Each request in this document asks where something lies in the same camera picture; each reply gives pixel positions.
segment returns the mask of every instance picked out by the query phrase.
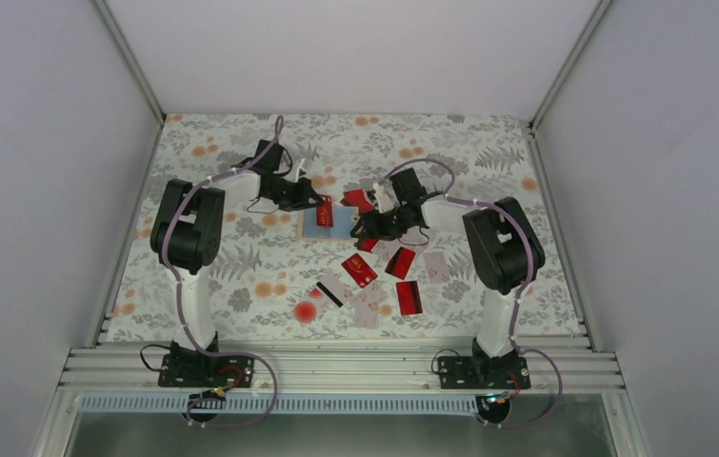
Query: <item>metal extrusion bar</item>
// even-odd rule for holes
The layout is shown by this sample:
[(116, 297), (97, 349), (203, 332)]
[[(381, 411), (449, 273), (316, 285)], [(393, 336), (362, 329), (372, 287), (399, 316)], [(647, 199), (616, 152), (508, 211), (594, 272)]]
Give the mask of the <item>metal extrusion bar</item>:
[(564, 275), (567, 277), (569, 298), (572, 300), (572, 305), (575, 308), (575, 312), (578, 314), (578, 318), (580, 318), (580, 320), (586, 325), (586, 335), (589, 338), (592, 350), (596, 351), (603, 346), (602, 340), (599, 339), (600, 334), (598, 333), (594, 320), (590, 319), (587, 314), (586, 305), (581, 295), (578, 279), (570, 260), (567, 240), (564, 235), (564, 231), (561, 229), (555, 200), (553, 199), (552, 191), (550, 190), (549, 179), (547, 177), (547, 171), (544, 167), (544, 159), (542, 158), (541, 150), (539, 149), (538, 142), (536, 141), (535, 136), (533, 136), (528, 123), (526, 121), (521, 121), (521, 127), (522, 132), (525, 135), (525, 140), (528, 143), (530, 159), (532, 160), (536, 178), (539, 183), (539, 189), (541, 190), (541, 195), (544, 199), (544, 206), (547, 209), (549, 227), (552, 230), (552, 236), (555, 239), (555, 247), (558, 249), (558, 256), (561, 259), (561, 268), (564, 270)]
[(99, 19), (101, 19), (101, 22), (104, 23), (104, 26), (107, 28), (107, 32), (110, 34), (112, 42), (115, 44), (115, 47), (118, 48), (118, 53), (121, 55), (124, 65), (126, 65), (127, 70), (129, 70), (132, 78), (134, 78), (137, 87), (140, 89), (140, 92), (146, 101), (146, 104), (149, 105), (149, 108), (151, 109), (151, 113), (162, 127), (164, 116), (163, 109), (160, 108), (160, 103), (157, 101), (154, 91), (151, 90), (149, 80), (146, 78), (143, 70), (141, 70), (140, 65), (138, 65), (137, 59), (135, 59), (134, 53), (131, 51), (129, 43), (127, 43), (127, 39), (124, 37), (121, 28), (118, 27), (118, 23), (115, 21), (115, 17), (112, 14), (110, 7), (107, 5), (105, 0), (91, 0), (91, 3), (95, 6)]
[(106, 333), (109, 328), (110, 319), (112, 317), (112, 308), (115, 305), (115, 299), (118, 296), (118, 289), (121, 287), (121, 280), (124, 277), (124, 270), (126, 269), (127, 259), (129, 258), (130, 247), (132, 244), (132, 236), (137, 228), (137, 217), (140, 214), (140, 207), (143, 205), (143, 200), (146, 198), (146, 185), (149, 182), (149, 174), (151, 167), (154, 164), (154, 159), (157, 156), (157, 147), (160, 145), (160, 138), (163, 136), (163, 130), (159, 129), (154, 134), (154, 139), (151, 144), (151, 154), (149, 161), (146, 164), (146, 168), (143, 170), (141, 176), (140, 189), (137, 192), (137, 199), (135, 200), (134, 208), (130, 215), (130, 223), (127, 227), (126, 236), (121, 241), (121, 248), (118, 251), (118, 259), (115, 262), (115, 267), (107, 281), (107, 292), (104, 295), (103, 303), (99, 304), (96, 318), (96, 325), (93, 328), (85, 341), (85, 346), (94, 348), (99, 342), (102, 332)]
[(564, 61), (561, 69), (558, 70), (558, 74), (555, 75), (555, 79), (549, 86), (547, 94), (544, 96), (544, 99), (542, 99), (535, 115), (533, 115), (531, 126), (534, 129), (538, 129), (544, 121), (549, 107), (552, 106), (552, 102), (555, 101), (555, 97), (558, 96), (558, 92), (567, 82), (572, 69), (575, 67), (575, 64), (578, 63), (578, 60), (580, 60), (580, 57), (589, 44), (589, 41), (591, 41), (592, 35), (594, 35), (600, 24), (603, 22), (603, 18), (612, 3), (614, 3), (614, 0), (600, 0), (600, 2), (598, 2), (598, 4), (594, 7), (594, 10), (592, 10), (587, 24), (584, 26), (584, 29), (581, 30), (581, 34), (578, 36), (577, 41), (575, 41), (574, 46), (572, 46), (572, 50), (569, 52), (567, 59)]
[[(438, 377), (430, 370), (432, 357), (441, 348), (468, 352), (468, 339), (446, 345), (447, 339), (368, 342), (265, 342), (223, 343), (223, 348), (254, 352), (266, 358), (278, 375), (284, 393), (308, 394), (457, 394), (441, 390)], [(622, 391), (623, 378), (613, 354), (592, 353), (575, 346), (570, 338), (544, 338), (538, 347), (547, 352), (561, 369), (564, 391), (602, 393)], [(96, 349), (74, 349), (60, 379), (60, 390), (79, 391), (181, 391), (157, 386), (157, 374), (143, 368), (139, 347), (104, 345)], [(144, 352), (150, 364), (159, 366), (165, 352)], [(522, 394), (547, 394), (557, 389), (551, 366), (540, 357), (528, 357), (533, 388)], [(271, 379), (265, 368), (256, 367), (252, 388), (245, 391), (270, 393)], [(489, 389), (464, 390), (463, 394), (490, 394)]]
[(66, 454), (81, 398), (79, 392), (57, 391), (54, 394), (34, 447), (34, 457), (62, 457)]
[(648, 457), (627, 392), (603, 393), (603, 407), (609, 421), (617, 457)]

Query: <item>red dot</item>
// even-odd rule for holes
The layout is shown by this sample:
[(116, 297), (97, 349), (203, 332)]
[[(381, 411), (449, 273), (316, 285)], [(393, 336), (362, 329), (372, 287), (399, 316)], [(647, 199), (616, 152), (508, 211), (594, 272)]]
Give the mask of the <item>red dot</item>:
[(300, 302), (294, 307), (294, 318), (301, 324), (308, 324), (317, 317), (317, 308), (312, 302)]

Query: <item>table surface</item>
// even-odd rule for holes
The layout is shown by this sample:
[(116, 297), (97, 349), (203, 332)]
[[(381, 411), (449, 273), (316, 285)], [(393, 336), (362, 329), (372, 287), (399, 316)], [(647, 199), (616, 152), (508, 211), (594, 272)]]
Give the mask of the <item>table surface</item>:
[[(177, 325), (172, 286), (150, 250), (153, 218), (166, 183), (179, 177), (197, 182), (253, 155), (258, 140), (271, 138), (267, 114), (173, 114), (167, 118), (147, 182), (122, 284), (110, 322), (112, 341), (168, 340)], [(322, 194), (341, 199), (350, 189), (371, 184), (395, 165), (416, 157), (447, 163), (457, 173), (451, 194), (496, 201), (519, 200), (547, 254), (530, 285), (519, 317), (519, 334), (558, 335), (578, 331), (564, 271), (518, 121), (511, 117), (462, 115), (286, 116), (281, 144), (304, 168)], [(443, 189), (448, 174), (417, 164), (428, 189)], [(251, 210), (271, 209), (266, 202)], [(407, 275), (417, 281), (423, 314), (402, 316), (395, 282), (384, 258), (366, 254), (387, 298), (378, 307), (378, 327), (354, 324), (351, 306), (319, 309), (307, 324), (294, 307), (307, 299), (317, 280), (333, 272), (353, 293), (361, 289), (340, 264), (356, 252), (351, 243), (300, 241), (298, 215), (250, 213), (246, 205), (226, 209), (222, 244), (211, 266), (210, 307), (219, 336), (226, 339), (412, 338), (471, 336), (482, 317), (484, 286), (464, 235), (429, 229), (429, 243)], [(443, 251), (451, 277), (431, 284), (423, 252)]]

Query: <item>black cable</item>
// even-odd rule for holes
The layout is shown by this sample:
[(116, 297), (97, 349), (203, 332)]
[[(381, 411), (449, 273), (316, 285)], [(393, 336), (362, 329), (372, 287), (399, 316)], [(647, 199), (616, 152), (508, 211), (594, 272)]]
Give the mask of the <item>black cable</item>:
[(255, 200), (252, 200), (252, 203), (247, 207), (247, 212), (251, 212), (252, 214), (273, 214), (275, 212), (278, 212), (278, 208), (266, 212), (266, 211), (250, 211), (250, 208), (254, 207), (256, 203), (261, 201), (261, 197), (256, 198)]
[(456, 355), (457, 357), (460, 357), (460, 353), (457, 352), (457, 351), (454, 350), (454, 349), (440, 349), (440, 350), (438, 350), (437, 353), (435, 353), (435, 356), (432, 357), (432, 362), (429, 364), (429, 370), (431, 370), (431, 372), (434, 373), (434, 374), (440, 374), (438, 371), (436, 371), (436, 370), (434, 369), (434, 363), (435, 363), (435, 361), (437, 360), (437, 356), (440, 355), (441, 352), (453, 352), (454, 355)]
[(429, 244), (429, 241), (431, 241), (431, 238), (429, 238), (429, 235), (427, 235), (426, 233), (424, 233), (424, 228), (423, 228), (423, 227), (419, 227), (419, 228), (418, 228), (418, 231), (421, 232), (422, 235), (424, 235), (424, 236), (427, 237), (427, 241), (425, 241), (424, 243), (421, 243), (420, 245), (411, 245), (410, 243), (404, 243), (403, 241), (401, 241), (401, 237), (399, 237), (398, 240), (396, 240), (396, 241), (398, 241), (399, 243), (401, 243), (401, 244), (404, 245), (404, 246), (412, 246), (412, 247), (414, 247), (414, 248), (417, 248), (417, 247), (419, 247), (419, 246), (426, 246), (426, 245), (428, 245), (428, 244)]
[(168, 346), (165, 345), (145, 345), (142, 348), (140, 348), (140, 361), (143, 362), (143, 365), (146, 367), (149, 371), (154, 371), (156, 373), (160, 372), (160, 368), (153, 368), (151, 365), (149, 365), (149, 362), (146, 361), (146, 357), (143, 355), (143, 350), (148, 348), (161, 348), (165, 350), (171, 350)]

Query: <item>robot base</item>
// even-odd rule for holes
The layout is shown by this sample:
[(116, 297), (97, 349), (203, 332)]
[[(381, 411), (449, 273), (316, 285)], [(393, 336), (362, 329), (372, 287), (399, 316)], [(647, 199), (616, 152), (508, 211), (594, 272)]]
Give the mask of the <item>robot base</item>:
[[(217, 338), (207, 347), (211, 352), (218, 352)], [(250, 387), (252, 371), (255, 362), (251, 357), (208, 357), (194, 349), (182, 348), (176, 342), (171, 342), (170, 352), (163, 357), (160, 367), (160, 377), (157, 385), (160, 387), (222, 387), (235, 383), (236, 377), (240, 380), (232, 387)]]
[(440, 388), (445, 390), (515, 389), (512, 374), (522, 390), (530, 388), (528, 362), (524, 357), (515, 357), (509, 366), (499, 367), (489, 373), (487, 381), (480, 379), (471, 362), (471, 357), (438, 357)]

